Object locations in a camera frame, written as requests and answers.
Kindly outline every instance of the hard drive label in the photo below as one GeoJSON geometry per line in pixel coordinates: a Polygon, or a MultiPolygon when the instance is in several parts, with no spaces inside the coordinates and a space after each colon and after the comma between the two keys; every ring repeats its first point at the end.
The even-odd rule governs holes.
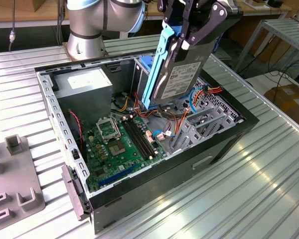
{"type": "Polygon", "coordinates": [[[175,66],[170,74],[162,99],[185,93],[201,62],[175,66]]]}

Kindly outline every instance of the yellow wire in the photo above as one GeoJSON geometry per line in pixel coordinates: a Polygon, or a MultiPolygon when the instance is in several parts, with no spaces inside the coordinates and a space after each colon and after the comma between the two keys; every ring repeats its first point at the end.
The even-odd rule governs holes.
{"type": "Polygon", "coordinates": [[[121,108],[120,110],[118,110],[119,112],[123,112],[124,110],[126,110],[126,108],[128,106],[129,98],[130,97],[126,97],[125,104],[124,104],[123,108],[121,108]]]}

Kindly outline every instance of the metal frame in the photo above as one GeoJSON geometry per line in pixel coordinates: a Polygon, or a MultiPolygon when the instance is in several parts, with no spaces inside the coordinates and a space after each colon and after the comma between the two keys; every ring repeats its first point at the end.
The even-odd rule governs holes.
{"type": "MultiPolygon", "coordinates": [[[[157,36],[148,36],[105,45],[113,55],[153,50],[157,42],[157,36]]],[[[26,135],[47,204],[42,212],[1,230],[0,238],[94,238],[90,223],[75,217],[61,181],[64,159],[42,111],[37,82],[31,81],[34,67],[69,61],[62,47],[0,53],[0,140],[12,131],[26,135]]],[[[260,119],[256,129],[223,160],[98,238],[299,238],[299,126],[213,55],[204,69],[260,119]]]]}
{"type": "Polygon", "coordinates": [[[291,46],[299,50],[299,22],[298,21],[294,19],[262,20],[259,22],[257,28],[255,29],[254,33],[252,34],[245,48],[240,54],[238,58],[238,62],[234,68],[235,71],[239,70],[239,67],[243,63],[250,48],[256,41],[261,30],[263,29],[268,30],[269,34],[267,35],[266,39],[263,41],[262,45],[259,47],[255,55],[257,55],[259,52],[261,52],[264,49],[264,47],[268,44],[270,38],[272,38],[273,35],[279,37],[281,40],[284,40],[285,42],[289,43],[291,46]]]}

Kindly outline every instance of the wooden table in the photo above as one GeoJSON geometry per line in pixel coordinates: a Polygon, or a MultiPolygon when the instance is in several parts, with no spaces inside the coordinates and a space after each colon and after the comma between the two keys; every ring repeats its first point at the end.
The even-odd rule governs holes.
{"type": "Polygon", "coordinates": [[[242,8],[244,16],[280,15],[279,18],[285,18],[288,12],[292,10],[286,4],[283,4],[280,8],[270,7],[270,9],[257,10],[245,4],[243,0],[236,0],[236,2],[242,8]]]}
{"type": "MultiPolygon", "coordinates": [[[[243,0],[236,0],[237,4],[242,8],[244,16],[255,16],[255,15],[281,15],[280,18],[285,18],[289,11],[292,10],[291,7],[283,4],[280,8],[271,7],[270,9],[256,10],[244,3],[243,0]]],[[[157,11],[157,3],[151,2],[148,5],[148,16],[160,16],[162,18],[163,14],[157,11]]]]}
{"type": "MultiPolygon", "coordinates": [[[[149,4],[147,20],[162,20],[162,13],[157,11],[155,2],[149,4]]],[[[15,10],[15,26],[54,26],[57,24],[57,2],[56,0],[46,0],[46,2],[36,11],[28,12],[15,10]]],[[[0,28],[10,28],[12,22],[12,8],[0,6],[0,28]]],[[[65,15],[63,25],[69,24],[69,16],[65,15]]]]}
{"type": "MultiPolygon", "coordinates": [[[[281,15],[280,18],[285,18],[287,13],[291,10],[290,7],[285,4],[279,8],[272,8],[272,10],[256,10],[243,3],[243,0],[237,0],[237,3],[244,11],[244,15],[281,15]]],[[[57,22],[57,3],[56,0],[46,0],[46,2],[36,11],[28,12],[22,10],[15,11],[16,27],[28,27],[28,26],[52,26],[57,22]]],[[[151,2],[148,5],[147,20],[161,20],[163,14],[157,11],[157,3],[151,2]]],[[[11,27],[12,9],[8,7],[0,6],[0,28],[11,27]]],[[[66,11],[65,20],[63,25],[69,24],[69,18],[66,11]]]]}

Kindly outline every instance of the cardboard box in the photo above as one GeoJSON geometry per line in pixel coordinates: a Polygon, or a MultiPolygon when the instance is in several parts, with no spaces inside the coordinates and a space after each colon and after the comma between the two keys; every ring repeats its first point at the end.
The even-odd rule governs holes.
{"type": "MultiPolygon", "coordinates": [[[[35,12],[45,0],[15,0],[15,9],[35,12]]],[[[0,6],[12,8],[13,0],[0,0],[0,6]]]]}
{"type": "MultiPolygon", "coordinates": [[[[265,93],[271,102],[274,99],[276,87],[265,93]]],[[[291,84],[278,87],[274,104],[299,124],[299,87],[291,84]]]]}

